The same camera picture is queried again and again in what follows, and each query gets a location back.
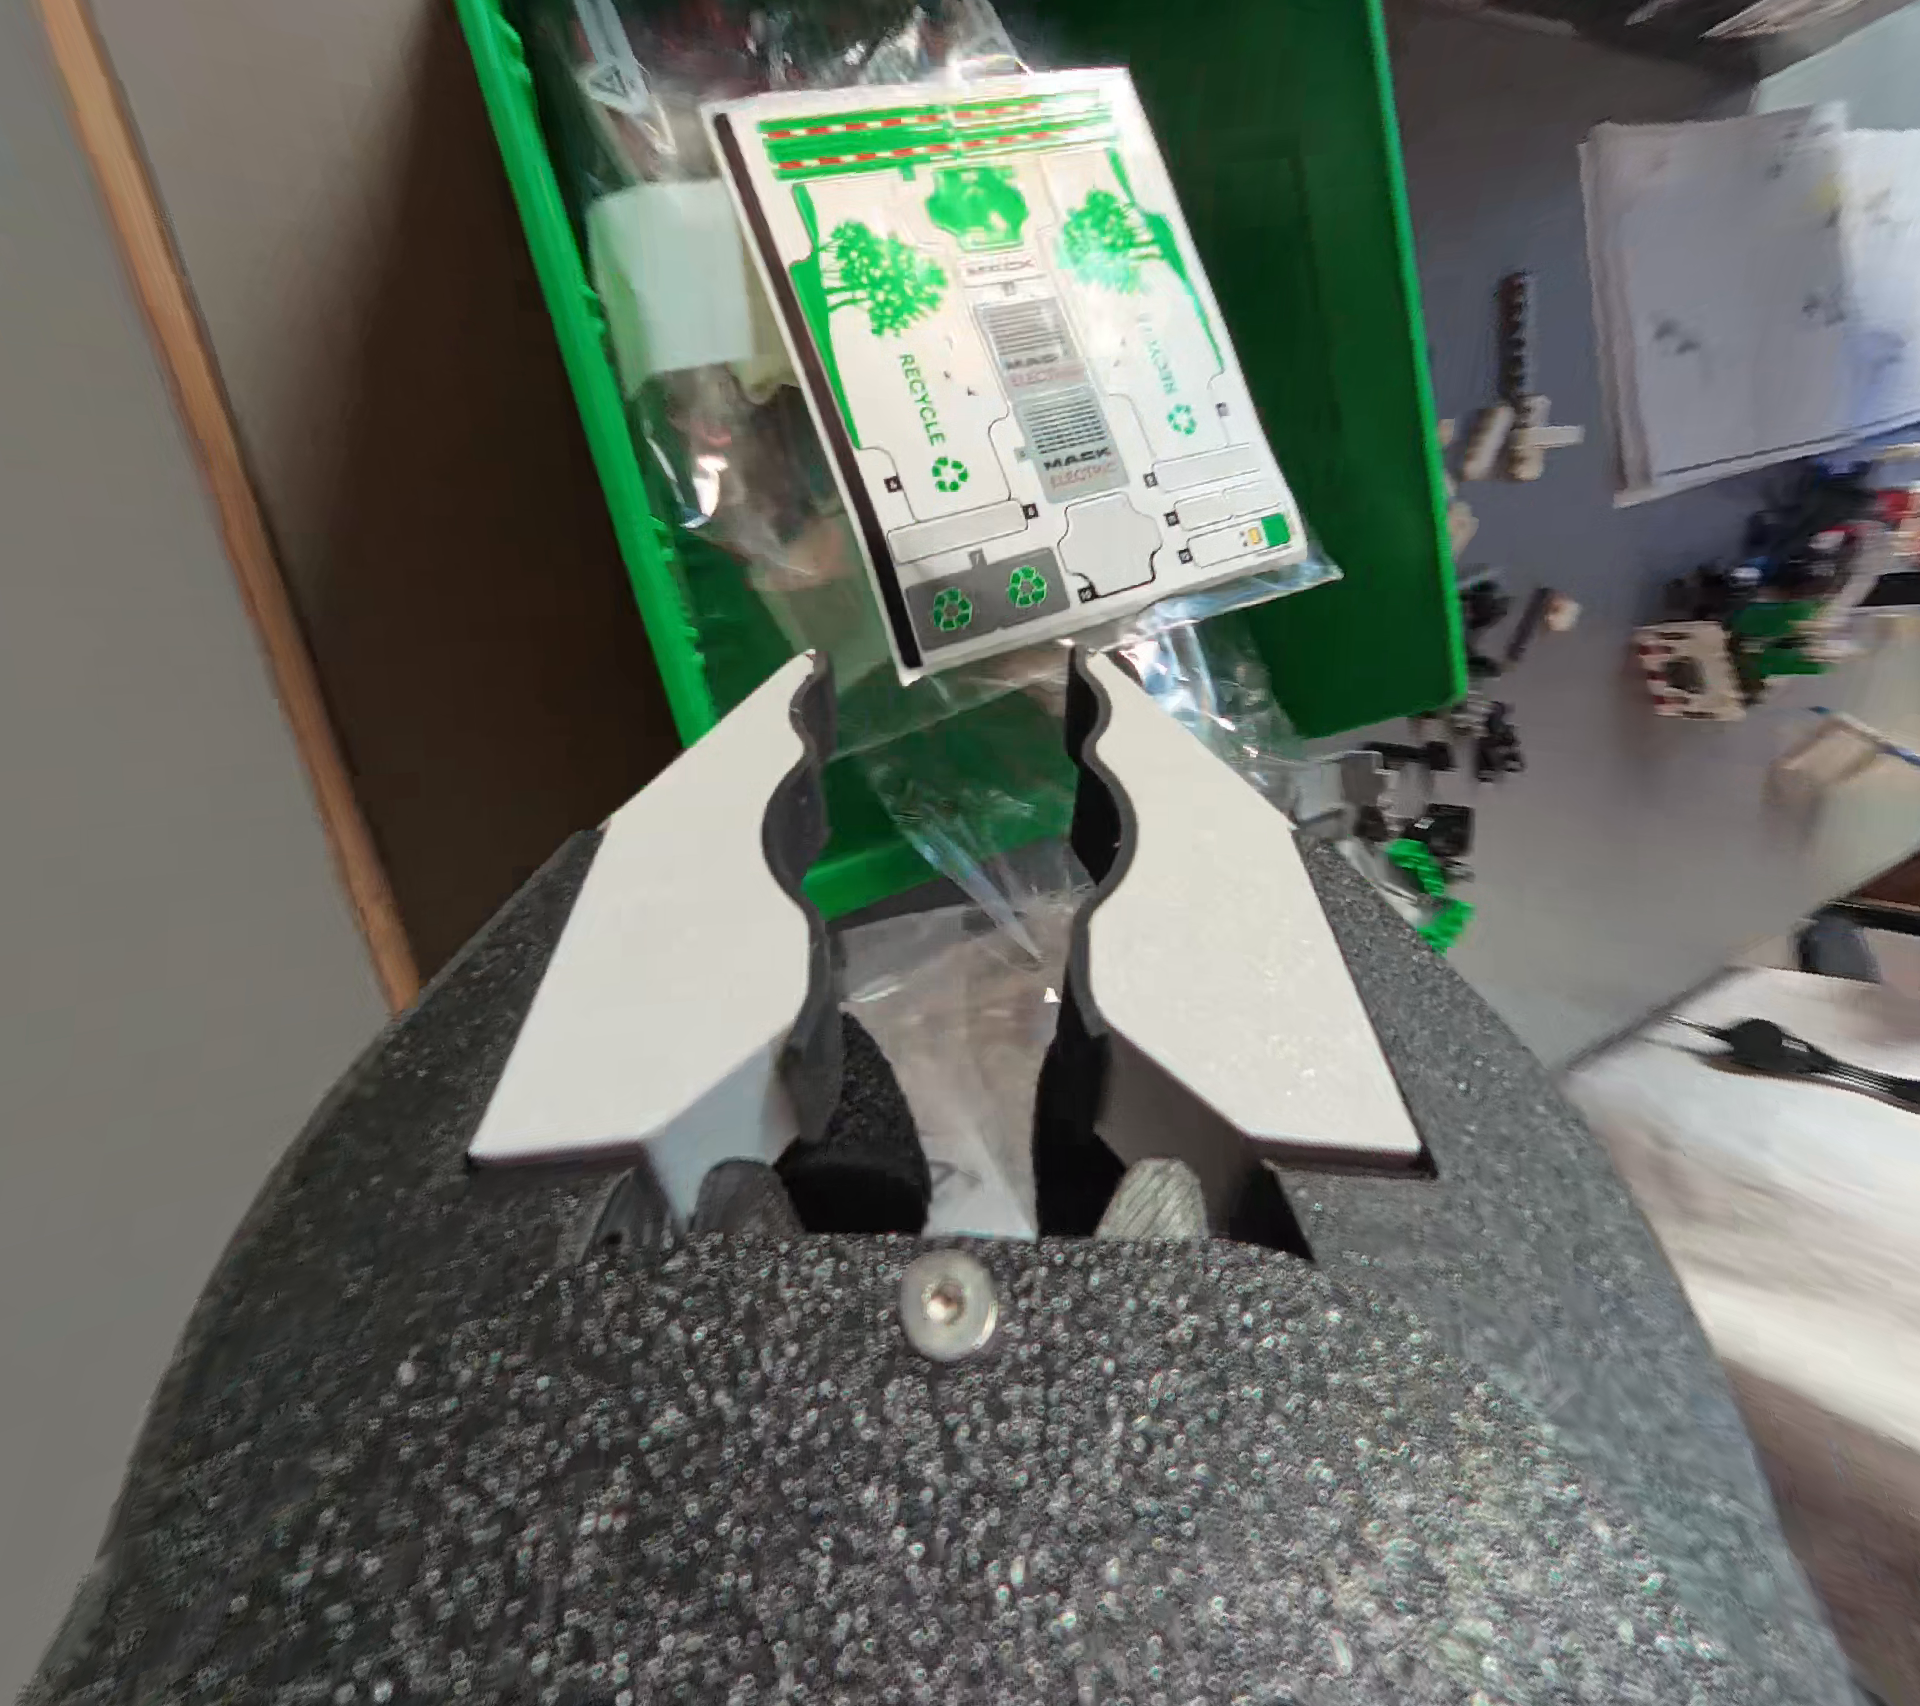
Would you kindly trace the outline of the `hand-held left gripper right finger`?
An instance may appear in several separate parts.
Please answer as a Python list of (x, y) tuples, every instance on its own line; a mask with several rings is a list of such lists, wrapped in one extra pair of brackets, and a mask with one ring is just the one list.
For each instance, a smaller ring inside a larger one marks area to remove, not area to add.
[(1428, 1175), (1292, 821), (1107, 654), (1067, 658), (1074, 909), (1043, 1229), (1295, 1229), (1283, 1173)]

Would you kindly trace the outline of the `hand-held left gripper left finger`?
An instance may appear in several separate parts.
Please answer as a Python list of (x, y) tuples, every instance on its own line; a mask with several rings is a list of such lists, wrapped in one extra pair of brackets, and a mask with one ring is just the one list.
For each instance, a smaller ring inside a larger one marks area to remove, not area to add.
[(612, 811), (467, 1165), (641, 1165), (690, 1213), (712, 1168), (825, 1131), (845, 1041), (803, 880), (835, 714), (802, 652)]

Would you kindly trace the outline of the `green and white sticker sheet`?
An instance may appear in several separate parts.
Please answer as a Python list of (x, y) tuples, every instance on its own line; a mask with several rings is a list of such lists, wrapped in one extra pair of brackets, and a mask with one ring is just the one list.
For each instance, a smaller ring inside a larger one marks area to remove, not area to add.
[(1125, 67), (701, 122), (902, 685), (1337, 578)]

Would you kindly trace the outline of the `green plastic bin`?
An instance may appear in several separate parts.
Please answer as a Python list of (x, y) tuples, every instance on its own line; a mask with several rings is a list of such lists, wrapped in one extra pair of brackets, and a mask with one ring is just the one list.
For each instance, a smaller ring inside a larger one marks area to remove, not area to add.
[[(1307, 737), (1451, 702), (1465, 646), (1380, 0), (992, 2), (1019, 39), (1021, 70), (1131, 76), (1259, 422), (1337, 569), (1189, 624), (1249, 615), (1276, 700)], [(699, 621), (703, 596), (682, 566), (690, 542), (669, 532), (643, 475), (587, 273), (579, 126), (556, 35), (564, 0), (452, 3), (678, 731), (697, 742), (790, 655), (824, 654), (835, 747), (824, 771), (827, 845), (806, 890), (827, 916), (899, 893), (926, 873), (876, 806), (851, 799), (838, 761), (859, 685), (894, 693), (922, 681), (899, 681), (887, 639), (859, 673), (817, 647), (787, 652), (737, 591), (721, 593), (715, 628)], [(1041, 647), (923, 684), (957, 692)]]

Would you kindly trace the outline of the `pile of loose lego pieces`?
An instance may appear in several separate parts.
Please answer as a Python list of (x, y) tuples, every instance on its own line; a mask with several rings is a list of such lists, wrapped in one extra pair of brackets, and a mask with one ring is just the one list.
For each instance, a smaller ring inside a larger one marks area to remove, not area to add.
[[(1443, 419), (1447, 529), (1453, 557), (1475, 535), (1475, 513), (1461, 497), (1472, 486), (1534, 486), (1558, 448), (1576, 446), (1579, 429), (1556, 419), (1535, 390), (1531, 362), (1531, 289), (1527, 272), (1505, 273), (1495, 292), (1495, 400), (1465, 425)], [(1868, 613), (1915, 607), (1915, 484), (1890, 484), (1887, 462), (1915, 455), (1890, 446), (1872, 455), (1812, 462), (1788, 474), (1785, 489), (1767, 495), (1747, 518), (1739, 550), (1661, 585), (1658, 617), (1633, 624), (1621, 644), (1627, 681), (1644, 710), (1670, 730), (1731, 724), (1658, 716), (1627, 644), (1648, 624), (1711, 620), (1736, 650), (1747, 711), (1784, 685), (1818, 679), (1857, 650), (1854, 632)], [(1498, 576), (1461, 569), (1458, 617), (1465, 642), (1465, 689), (1447, 706), (1420, 711), (1407, 744), (1372, 742), (1384, 766), (1386, 797), (1355, 808), (1355, 842), (1397, 847), (1411, 881), (1436, 897), (1417, 909), (1421, 934), (1437, 950), (1458, 941), (1469, 912), (1451, 885), (1469, 878), (1475, 809), (1443, 804), (1432, 784), (1467, 770), (1478, 784), (1518, 777), (1526, 770), (1523, 734), (1516, 722), (1513, 678), (1543, 636), (1571, 633), (1581, 617), (1578, 596), (1556, 578), (1535, 579), (1519, 605)]]

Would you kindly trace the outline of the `clear plastic bag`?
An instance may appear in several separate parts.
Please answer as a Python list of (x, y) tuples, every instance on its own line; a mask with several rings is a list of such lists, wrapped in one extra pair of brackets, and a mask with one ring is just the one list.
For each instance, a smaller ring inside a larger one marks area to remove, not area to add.
[[(1249, 613), (1153, 621), (1110, 655), (1259, 799), (1294, 821), (1342, 814), (1337, 773), (1283, 711)], [(966, 676), (957, 692), (858, 688), (835, 768), (923, 880), (833, 934), (850, 1010), (929, 1022), (926, 1003), (959, 962), (980, 960), (990, 988), (1049, 969), (1067, 906), (1091, 883), (1067, 849), (1079, 773), (1065, 702), (1062, 646)]]
[[(554, 19), (579, 132), (585, 210), (639, 181), (721, 168), (708, 106), (769, 92), (844, 90), (1025, 67), (993, 0), (564, 0)], [(785, 652), (817, 647), (851, 672), (886, 659), (850, 518), (783, 346), (777, 374), (725, 366), (619, 392), (641, 474), (653, 479), (683, 576), (715, 629), (724, 591), (763, 615)]]

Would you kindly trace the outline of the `white instruction booklet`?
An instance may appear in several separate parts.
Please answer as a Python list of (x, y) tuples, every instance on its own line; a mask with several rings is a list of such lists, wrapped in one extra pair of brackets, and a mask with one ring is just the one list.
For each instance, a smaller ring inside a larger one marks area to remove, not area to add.
[(1615, 505), (1915, 432), (1915, 130), (1819, 104), (1578, 159)]

